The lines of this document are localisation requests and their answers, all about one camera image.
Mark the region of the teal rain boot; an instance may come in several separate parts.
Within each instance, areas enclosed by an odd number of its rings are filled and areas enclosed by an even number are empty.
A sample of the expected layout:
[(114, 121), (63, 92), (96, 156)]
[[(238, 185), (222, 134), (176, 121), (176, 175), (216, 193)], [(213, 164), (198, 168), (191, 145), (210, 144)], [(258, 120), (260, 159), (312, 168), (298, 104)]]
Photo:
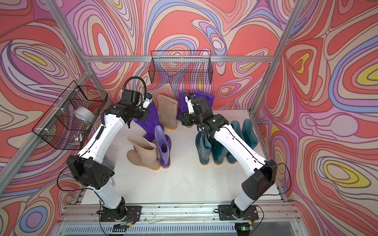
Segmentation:
[[(231, 126), (232, 126), (233, 130), (238, 134), (238, 136), (242, 140), (244, 140), (244, 137), (243, 137), (243, 134), (242, 134), (242, 130), (241, 130), (241, 126), (240, 126), (239, 121), (232, 121), (231, 122)], [(229, 164), (235, 164), (237, 162), (236, 158), (232, 155), (231, 152), (227, 153), (226, 158), (227, 158), (227, 162)]]
[(207, 135), (199, 132), (195, 138), (195, 145), (198, 151), (200, 163), (202, 165), (207, 165), (209, 163), (209, 156), (212, 148), (211, 143), (208, 141)]
[(257, 147), (259, 140), (255, 134), (252, 120), (250, 119), (244, 120), (243, 127), (242, 127), (242, 135), (243, 135), (244, 141), (250, 148), (255, 149)]
[(211, 152), (213, 154), (214, 163), (221, 165), (223, 163), (224, 157), (226, 157), (228, 153), (228, 149), (224, 147), (220, 142), (215, 140), (214, 137), (209, 137), (208, 140), (211, 144)]

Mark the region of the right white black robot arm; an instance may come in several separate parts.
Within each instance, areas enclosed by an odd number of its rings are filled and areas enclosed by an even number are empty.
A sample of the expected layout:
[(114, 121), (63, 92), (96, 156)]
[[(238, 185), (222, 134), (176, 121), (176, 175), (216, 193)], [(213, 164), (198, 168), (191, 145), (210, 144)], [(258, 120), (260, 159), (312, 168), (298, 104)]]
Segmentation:
[(267, 161), (257, 154), (236, 133), (229, 121), (221, 114), (214, 115), (205, 97), (196, 98), (193, 93), (185, 93), (188, 111), (181, 115), (182, 125), (197, 125), (197, 130), (221, 143), (239, 162), (248, 178), (241, 184), (241, 193), (231, 201), (227, 211), (218, 207), (220, 217), (242, 220), (247, 217), (253, 203), (275, 183), (277, 164)]

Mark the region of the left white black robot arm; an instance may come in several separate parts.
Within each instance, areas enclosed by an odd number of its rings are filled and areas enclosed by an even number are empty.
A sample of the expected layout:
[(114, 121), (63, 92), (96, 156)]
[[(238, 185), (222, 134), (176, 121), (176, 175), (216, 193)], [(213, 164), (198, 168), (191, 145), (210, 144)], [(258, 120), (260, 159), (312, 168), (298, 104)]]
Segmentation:
[(67, 166), (75, 180), (85, 190), (91, 190), (98, 196), (102, 203), (99, 216), (105, 220), (124, 221), (128, 214), (125, 200), (117, 193), (111, 180), (115, 163), (106, 158), (106, 152), (125, 125), (130, 126), (132, 120), (146, 121), (153, 101), (141, 77), (132, 76), (124, 85), (132, 80), (142, 83), (143, 93), (123, 88), (121, 99), (103, 112), (101, 126), (87, 145), (77, 155), (70, 155), (67, 159)]

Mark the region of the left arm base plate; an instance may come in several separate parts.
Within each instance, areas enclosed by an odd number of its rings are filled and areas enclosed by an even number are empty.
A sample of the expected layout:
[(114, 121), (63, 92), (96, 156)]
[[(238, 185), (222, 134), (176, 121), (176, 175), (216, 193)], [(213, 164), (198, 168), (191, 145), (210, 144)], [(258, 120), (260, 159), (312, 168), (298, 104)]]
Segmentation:
[(120, 209), (102, 207), (96, 213), (100, 222), (127, 222), (135, 223), (140, 220), (142, 206), (122, 206)]

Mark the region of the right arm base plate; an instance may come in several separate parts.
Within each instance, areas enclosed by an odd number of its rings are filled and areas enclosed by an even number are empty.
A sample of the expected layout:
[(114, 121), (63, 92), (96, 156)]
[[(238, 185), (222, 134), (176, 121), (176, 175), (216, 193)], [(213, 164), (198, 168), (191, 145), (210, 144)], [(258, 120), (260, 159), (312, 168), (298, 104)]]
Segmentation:
[(254, 222), (259, 219), (258, 211), (256, 206), (250, 205), (246, 210), (240, 210), (234, 205), (218, 205), (214, 209), (214, 213), (219, 215), (219, 220), (221, 221), (231, 221), (231, 220), (248, 220)]

